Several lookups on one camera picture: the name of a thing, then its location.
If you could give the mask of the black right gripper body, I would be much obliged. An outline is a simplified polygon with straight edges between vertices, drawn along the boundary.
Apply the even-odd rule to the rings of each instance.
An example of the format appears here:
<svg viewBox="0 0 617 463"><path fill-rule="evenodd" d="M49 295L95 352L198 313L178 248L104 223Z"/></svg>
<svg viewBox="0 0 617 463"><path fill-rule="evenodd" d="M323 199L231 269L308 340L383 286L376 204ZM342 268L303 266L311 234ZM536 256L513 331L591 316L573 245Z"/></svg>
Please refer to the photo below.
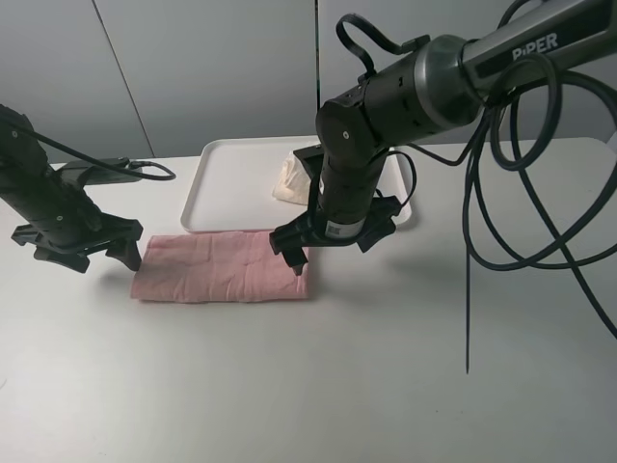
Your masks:
<svg viewBox="0 0 617 463"><path fill-rule="evenodd" d="M401 203L396 197L375 197L365 218L353 224L341 224L327 220L318 205L311 204L299 217L275 228L270 233L270 244L276 254L281 253L287 246L304 248L358 246L358 239L366 232L380 224L394 224L393 218L400 211Z"/></svg>

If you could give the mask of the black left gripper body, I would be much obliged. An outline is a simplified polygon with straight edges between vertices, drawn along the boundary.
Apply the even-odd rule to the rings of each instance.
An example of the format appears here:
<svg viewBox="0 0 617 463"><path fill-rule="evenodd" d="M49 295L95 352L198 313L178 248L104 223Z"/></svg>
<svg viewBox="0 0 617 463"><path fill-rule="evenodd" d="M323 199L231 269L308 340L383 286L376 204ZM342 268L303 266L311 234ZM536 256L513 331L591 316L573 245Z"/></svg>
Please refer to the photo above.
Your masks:
<svg viewBox="0 0 617 463"><path fill-rule="evenodd" d="M54 227L50 231L38 231L33 225L17 227L12 240L20 246L32 244L61 254L78 254L89 257L91 254L105 252L109 244L119 239L136 240L137 246L143 227L137 220L124 219L102 214L102 227L92 231L86 226Z"/></svg>

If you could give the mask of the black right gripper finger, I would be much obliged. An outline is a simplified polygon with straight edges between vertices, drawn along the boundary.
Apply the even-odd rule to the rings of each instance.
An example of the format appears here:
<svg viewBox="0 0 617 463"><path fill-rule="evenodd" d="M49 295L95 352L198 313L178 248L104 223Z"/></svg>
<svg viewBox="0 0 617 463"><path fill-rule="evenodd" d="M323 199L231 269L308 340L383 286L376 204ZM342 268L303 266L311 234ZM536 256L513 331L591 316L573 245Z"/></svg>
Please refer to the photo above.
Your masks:
<svg viewBox="0 0 617 463"><path fill-rule="evenodd" d="M296 276L302 276L308 257L303 246L287 246L282 250L282 256Z"/></svg>
<svg viewBox="0 0 617 463"><path fill-rule="evenodd" d="M380 240L394 234L395 232L396 226L394 224L380 224L375 229L367 231L361 238L358 239L358 247L363 253L366 253Z"/></svg>

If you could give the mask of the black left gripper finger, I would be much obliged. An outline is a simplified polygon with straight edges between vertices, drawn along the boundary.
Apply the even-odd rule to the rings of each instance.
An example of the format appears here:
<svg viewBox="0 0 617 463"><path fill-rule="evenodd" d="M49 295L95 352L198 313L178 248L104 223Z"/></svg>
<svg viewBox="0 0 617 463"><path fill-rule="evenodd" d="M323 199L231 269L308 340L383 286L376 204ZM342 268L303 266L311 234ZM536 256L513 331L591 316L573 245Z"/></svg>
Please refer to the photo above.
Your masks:
<svg viewBox="0 0 617 463"><path fill-rule="evenodd" d="M123 263L129 270L138 270L142 258L136 240L119 239L109 244L106 256Z"/></svg>
<svg viewBox="0 0 617 463"><path fill-rule="evenodd" d="M61 254L45 248L37 248L34 253L36 260L55 263L75 272L85 274L90 266L88 257L78 254Z"/></svg>

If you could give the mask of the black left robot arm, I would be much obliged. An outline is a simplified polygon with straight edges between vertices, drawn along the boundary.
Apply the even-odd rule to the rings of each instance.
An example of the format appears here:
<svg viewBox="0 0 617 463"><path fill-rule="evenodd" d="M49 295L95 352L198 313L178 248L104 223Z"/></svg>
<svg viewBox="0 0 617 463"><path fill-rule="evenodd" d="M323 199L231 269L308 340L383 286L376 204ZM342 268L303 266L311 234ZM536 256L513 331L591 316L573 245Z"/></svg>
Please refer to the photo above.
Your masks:
<svg viewBox="0 0 617 463"><path fill-rule="evenodd" d="M37 260L79 273L87 271L89 255L101 251L138 270L139 221L102 212L84 190L89 174L54 170L40 143L26 133L32 128L26 116L1 107L1 199L27 221L12 240L34 245Z"/></svg>

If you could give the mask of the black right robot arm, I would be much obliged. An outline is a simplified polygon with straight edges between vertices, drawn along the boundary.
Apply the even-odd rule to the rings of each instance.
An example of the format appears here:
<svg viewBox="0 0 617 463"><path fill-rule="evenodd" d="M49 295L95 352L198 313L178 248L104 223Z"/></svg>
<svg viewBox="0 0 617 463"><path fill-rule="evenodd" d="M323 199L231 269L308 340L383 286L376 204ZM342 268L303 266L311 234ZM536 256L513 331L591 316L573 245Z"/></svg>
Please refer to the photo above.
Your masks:
<svg viewBox="0 0 617 463"><path fill-rule="evenodd" d="M554 135L562 87L582 64L616 50L612 1L549 1L521 17L506 14L490 35L390 41L365 18L343 16L336 33L364 65L358 83L317 112L319 142L295 151L307 172L308 208L269 237L296 273L306 249L355 245L369 250L395 230L403 204L377 195L387 158L397 147L480 120L474 138L497 136L505 106L534 85L549 88L535 151Z"/></svg>

